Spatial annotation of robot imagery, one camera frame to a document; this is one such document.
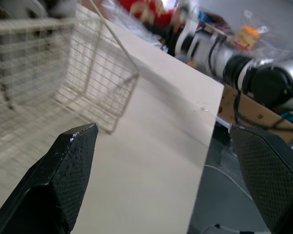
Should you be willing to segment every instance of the wire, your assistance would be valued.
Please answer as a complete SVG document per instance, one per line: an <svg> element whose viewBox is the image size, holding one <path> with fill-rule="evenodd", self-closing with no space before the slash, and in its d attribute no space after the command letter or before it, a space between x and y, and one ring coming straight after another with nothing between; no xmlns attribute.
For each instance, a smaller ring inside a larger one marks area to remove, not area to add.
<svg viewBox="0 0 293 234"><path fill-rule="evenodd" d="M211 47L211 49L210 49L210 51L209 51L209 55L208 55L208 66L209 66L209 70L211 71L211 74L212 74L215 78L217 77L217 75L216 75L216 72L215 72L214 68L213 68L212 65L211 65L211 56L212 56L212 54L213 54L213 52L214 52L214 49L215 49L215 47L216 47L216 45L218 44L219 41L220 41L220 38L217 37L217 38L215 39L214 44L212 45L212 47Z"/></svg>
<svg viewBox="0 0 293 234"><path fill-rule="evenodd" d="M233 182L233 184L235 184L243 192L243 194L245 194L251 201L253 201L253 198L242 187L240 187L240 185L231 176L229 176L223 170L211 165L205 165L205 167L213 168L217 170L218 172L221 172L222 174L224 174L227 178L229 178Z"/></svg>
<svg viewBox="0 0 293 234"><path fill-rule="evenodd" d="M204 228L204 229L200 232L200 234L205 234L205 232L207 232L210 228L214 228L215 226L216 226L216 224L215 224L215 225L207 226L206 228Z"/></svg>
<svg viewBox="0 0 293 234"><path fill-rule="evenodd" d="M205 234L210 228L218 228L218 229L226 230L228 232L237 233L237 234L271 234L271 232L245 232L245 231L239 231L239 230L234 230L234 229L231 229L231 228L227 228L227 227L222 226L220 224L207 226L206 228L204 228L200 232L200 234Z"/></svg>
<svg viewBox="0 0 293 234"><path fill-rule="evenodd" d="M269 126L269 125L264 125L264 124L260 124L258 122L255 122L249 118L247 118L246 116L242 115L238 109L239 109L239 103L240 103L240 96L241 96L241 92L238 91L237 95L235 97L234 100L234 104L233 104L233 109L234 109L234 118L235 118L235 123L238 124L238 119L241 119L242 121L257 127L257 128L261 128L263 130L276 130L276 131L284 131L284 132L293 132L293 128L281 128L278 127L278 124L280 124L282 121L284 121L284 119L282 120L278 120L276 123L274 123L273 125Z"/></svg>

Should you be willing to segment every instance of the gray floor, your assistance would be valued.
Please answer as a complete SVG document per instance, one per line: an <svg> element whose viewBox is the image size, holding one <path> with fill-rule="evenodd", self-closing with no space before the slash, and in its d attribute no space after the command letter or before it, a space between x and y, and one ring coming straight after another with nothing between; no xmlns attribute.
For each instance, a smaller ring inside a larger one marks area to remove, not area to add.
<svg viewBox="0 0 293 234"><path fill-rule="evenodd" d="M206 164L219 167L223 137L213 137ZM206 226L219 223L241 231L267 231L253 201L249 200L226 176L212 168L204 169L189 229L199 233ZM226 234L212 229L208 234Z"/></svg>

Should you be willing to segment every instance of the red object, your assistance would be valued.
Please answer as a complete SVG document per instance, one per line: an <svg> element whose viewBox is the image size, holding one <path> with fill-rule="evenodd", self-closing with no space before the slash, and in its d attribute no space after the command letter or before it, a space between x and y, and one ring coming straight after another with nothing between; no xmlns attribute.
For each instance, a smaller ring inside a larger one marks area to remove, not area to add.
<svg viewBox="0 0 293 234"><path fill-rule="evenodd" d="M118 0L130 14L143 23L167 27L176 9L165 10L161 0Z"/></svg>

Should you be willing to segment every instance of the white wire basket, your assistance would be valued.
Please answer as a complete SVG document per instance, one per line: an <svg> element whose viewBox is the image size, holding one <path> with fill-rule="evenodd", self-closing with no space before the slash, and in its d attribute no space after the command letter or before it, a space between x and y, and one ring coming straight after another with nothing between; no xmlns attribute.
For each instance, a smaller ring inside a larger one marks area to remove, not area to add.
<svg viewBox="0 0 293 234"><path fill-rule="evenodd" d="M0 21L0 158L39 159L89 122L112 133L137 78L115 34L81 5L73 19Z"/></svg>

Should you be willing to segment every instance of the cardboard box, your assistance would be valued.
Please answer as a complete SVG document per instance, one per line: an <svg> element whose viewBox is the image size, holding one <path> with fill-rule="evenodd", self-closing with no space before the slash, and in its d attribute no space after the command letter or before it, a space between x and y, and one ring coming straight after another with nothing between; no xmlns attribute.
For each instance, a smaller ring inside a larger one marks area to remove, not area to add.
<svg viewBox="0 0 293 234"><path fill-rule="evenodd" d="M228 123L235 123L233 103L236 94L237 91L235 89L228 85L225 86L218 116ZM245 95L241 96L238 110L242 115L263 125L271 126L274 123L276 123L279 119L281 119L281 117L278 114L267 109L266 107L262 106L261 104L255 102L254 100ZM250 124L245 123L243 121L240 121L240 123L247 126L251 126ZM288 122L287 120L282 121L278 126L283 128L293 128L293 124ZM273 132L274 134L279 135L287 143L293 142L293 132L275 130L269 130L269 132Z"/></svg>

